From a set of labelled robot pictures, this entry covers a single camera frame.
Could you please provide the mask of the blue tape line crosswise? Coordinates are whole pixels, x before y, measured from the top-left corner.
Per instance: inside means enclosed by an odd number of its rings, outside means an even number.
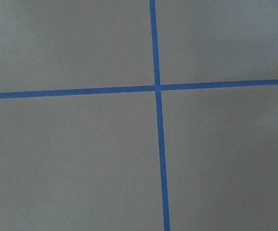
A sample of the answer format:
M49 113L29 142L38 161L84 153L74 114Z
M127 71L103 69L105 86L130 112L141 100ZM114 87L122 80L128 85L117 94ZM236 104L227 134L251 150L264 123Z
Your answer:
M69 89L69 90L38 90L38 91L0 92L0 99L110 94L110 93L129 93L129 92L149 92L149 91L156 91L156 90L168 91L168 90L214 89L214 88L232 88L232 87L272 86L272 85L278 85L278 79L164 84L164 85L160 85L158 87L155 85L146 85L146 86Z

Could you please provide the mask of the blue tape line lengthwise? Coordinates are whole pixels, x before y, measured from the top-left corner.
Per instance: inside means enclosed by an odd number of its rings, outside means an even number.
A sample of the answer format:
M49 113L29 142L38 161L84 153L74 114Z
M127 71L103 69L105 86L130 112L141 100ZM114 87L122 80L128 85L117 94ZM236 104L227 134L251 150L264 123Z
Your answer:
M169 214L167 171L166 171L166 157L165 157L165 143L164 143L164 123L163 123L163 109L162 109L162 90L161 90L161 76L160 76L160 65L159 65L155 1L154 0L149 1L149 6L150 6L150 21L151 21L151 34L152 34L152 54L153 54L153 70L154 70L156 118L157 118L157 131L158 131L164 230L169 231L171 229L170 229L170 214Z

